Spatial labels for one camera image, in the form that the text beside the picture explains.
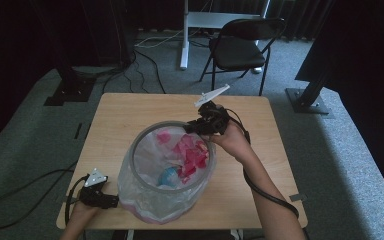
black stand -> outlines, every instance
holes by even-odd
[[[30,0],[36,15],[39,17],[53,48],[55,67],[62,78],[60,85],[52,97],[48,97],[45,106],[62,106],[64,102],[87,102],[96,79],[79,79],[71,68],[65,55],[62,43],[51,23],[42,0]]]
[[[285,89],[296,113],[320,114],[323,118],[335,118],[332,111],[325,106],[320,97],[320,91],[328,79],[327,72],[325,71],[317,81],[310,82],[305,90],[296,88]]]

table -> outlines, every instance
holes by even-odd
[[[162,121],[199,118],[194,107],[200,96],[174,94],[106,93],[102,96],[79,162],[68,189],[94,168],[109,177],[102,191],[116,195],[121,163],[136,136]],[[264,97],[218,96],[213,100],[235,111],[250,132],[251,143],[273,182],[289,200],[298,193],[270,103]],[[137,219],[120,205],[102,210],[88,229],[250,229],[261,228],[251,190],[242,166],[222,148],[216,148],[217,166],[201,198],[190,211],[164,225]],[[299,211],[299,222],[307,225],[301,201],[291,202]],[[64,228],[62,206],[57,226]]]
[[[258,19],[266,16],[270,0],[264,2],[260,15],[238,14],[238,13],[215,13],[215,12],[189,12],[188,0],[185,0],[185,11],[183,19],[183,45],[182,57],[180,60],[180,69],[185,70],[188,67],[189,57],[189,27],[199,28],[218,28],[221,29],[226,23],[235,19]]]

black metal base plate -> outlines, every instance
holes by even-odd
[[[326,107],[320,96],[317,97],[316,101],[314,101],[311,106],[307,107],[302,106],[299,101],[299,98],[304,92],[304,89],[286,88],[285,91],[296,113],[320,114],[320,116],[323,118],[335,118],[332,111]]]
[[[46,99],[44,106],[62,106],[65,102],[87,102],[95,82],[95,78],[79,78],[77,89],[66,92],[65,83],[61,81],[54,95]]]

white trash bag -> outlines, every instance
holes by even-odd
[[[161,122],[142,131],[118,176],[121,205],[144,222],[179,218],[203,193],[216,165],[215,147],[187,134],[183,122]]]

carpeted floor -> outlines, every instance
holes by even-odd
[[[141,33],[139,37],[155,35],[174,33]],[[207,48],[201,47],[206,43],[204,38],[193,38],[189,65],[184,71],[179,69],[181,42],[176,39],[136,49],[155,61],[166,93],[201,94],[210,91],[209,76],[197,82],[209,54]],[[263,96],[271,102],[298,189],[308,197],[304,202],[307,232],[311,239],[384,239],[384,180],[338,94],[328,89],[321,93],[334,118],[297,114],[285,94],[285,88],[307,86],[294,78],[310,47],[311,42],[275,42],[263,90]],[[108,70],[75,69],[88,73]],[[216,88],[227,83],[231,88],[225,95],[258,94],[260,75],[248,73],[240,80],[237,76],[219,76]],[[88,102],[67,102],[58,107],[44,106],[60,82],[57,72],[52,70],[39,79],[0,134],[0,196],[41,174],[67,168],[78,159],[87,134],[87,127],[78,132],[79,125],[92,123],[103,92],[162,94],[157,79],[155,65],[137,54],[136,62],[125,72],[112,78],[100,77]],[[0,226],[28,212],[59,174],[38,180],[0,201]],[[62,230],[55,221],[69,181],[70,174],[63,176],[30,215],[0,230],[0,239],[58,239]],[[89,230],[86,235],[87,239],[111,239],[112,233]],[[245,239],[260,235],[259,229],[244,231]]]

